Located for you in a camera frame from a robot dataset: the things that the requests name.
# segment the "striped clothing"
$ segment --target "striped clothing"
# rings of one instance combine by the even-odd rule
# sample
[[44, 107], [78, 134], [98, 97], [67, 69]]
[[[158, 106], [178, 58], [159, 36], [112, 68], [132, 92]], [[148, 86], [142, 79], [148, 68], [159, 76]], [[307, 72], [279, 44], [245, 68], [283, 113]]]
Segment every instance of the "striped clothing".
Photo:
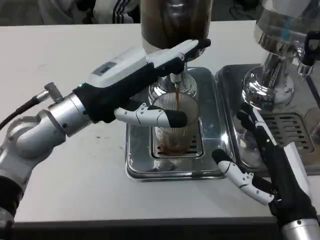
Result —
[[[38, 0], [43, 23], [80, 24], [84, 15], [77, 8], [79, 1], [81, 0]], [[135, 9], [139, 2], [140, 0], [95, 0], [93, 16], [98, 24], [133, 23], [128, 13]]]

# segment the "drip tray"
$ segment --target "drip tray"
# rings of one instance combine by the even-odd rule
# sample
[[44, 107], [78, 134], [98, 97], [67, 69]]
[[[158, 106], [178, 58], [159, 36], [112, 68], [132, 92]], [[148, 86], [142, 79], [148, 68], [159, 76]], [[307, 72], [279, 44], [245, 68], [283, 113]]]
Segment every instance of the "drip tray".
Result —
[[[224, 101], [211, 72], [202, 67], [189, 68], [198, 89], [199, 133], [190, 148], [176, 156], [161, 151], [153, 128], [127, 125], [126, 173], [136, 181], [220, 179], [223, 174], [212, 158], [215, 149], [234, 156]], [[134, 100], [148, 102], [148, 89]]]
[[169, 155], [162, 151], [162, 147], [157, 139], [154, 128], [152, 128], [151, 135], [152, 136], [150, 136], [150, 138], [152, 139], [152, 142], [151, 142], [152, 155], [156, 159], [198, 158], [204, 153], [200, 128], [199, 128], [198, 134], [193, 136], [189, 149], [180, 155], [175, 154], [174, 156]]
[[294, 142], [301, 155], [311, 154], [315, 150], [304, 122], [298, 113], [263, 114], [262, 117], [281, 147]]

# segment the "white countertop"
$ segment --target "white countertop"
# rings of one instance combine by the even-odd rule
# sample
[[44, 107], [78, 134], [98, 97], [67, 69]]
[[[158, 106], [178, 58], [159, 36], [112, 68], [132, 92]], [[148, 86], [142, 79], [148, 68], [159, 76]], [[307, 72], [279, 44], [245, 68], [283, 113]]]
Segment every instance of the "white countertop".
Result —
[[[212, 22], [212, 46], [190, 63], [213, 73], [251, 64], [264, 51], [254, 21]], [[140, 25], [0, 27], [0, 119], [55, 82], [67, 95], [89, 73], [125, 49], [141, 45]], [[28, 111], [34, 115], [50, 101]], [[126, 125], [99, 123], [57, 147], [31, 176], [17, 222], [270, 217], [270, 211], [228, 179], [138, 183], [125, 174]], [[0, 139], [5, 130], [0, 132]], [[320, 177], [310, 177], [320, 211]]]

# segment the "robotic hand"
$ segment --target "robotic hand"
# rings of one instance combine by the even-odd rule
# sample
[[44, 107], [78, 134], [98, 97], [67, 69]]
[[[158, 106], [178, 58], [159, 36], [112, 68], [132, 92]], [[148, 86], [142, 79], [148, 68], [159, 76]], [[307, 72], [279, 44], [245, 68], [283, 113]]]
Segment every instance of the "robotic hand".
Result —
[[[133, 48], [97, 68], [86, 83], [66, 97], [53, 83], [46, 85], [45, 91], [0, 123], [2, 129], [15, 116], [48, 97], [55, 101], [48, 110], [18, 119], [8, 128], [0, 147], [0, 228], [13, 224], [33, 168], [64, 143], [66, 135], [71, 137], [91, 123], [111, 123], [115, 119], [138, 126], [184, 127], [188, 122], [184, 112], [147, 106], [131, 97], [158, 77], [181, 73], [189, 56], [210, 45], [209, 39], [187, 40], [149, 55], [142, 48]], [[0, 230], [0, 239], [5, 238], [3, 232]]]
[[317, 212], [311, 202], [307, 174], [295, 143], [280, 147], [257, 109], [247, 103], [242, 104], [237, 118], [255, 137], [271, 182], [247, 173], [222, 149], [212, 153], [218, 167], [241, 191], [269, 206], [286, 239], [320, 239]]

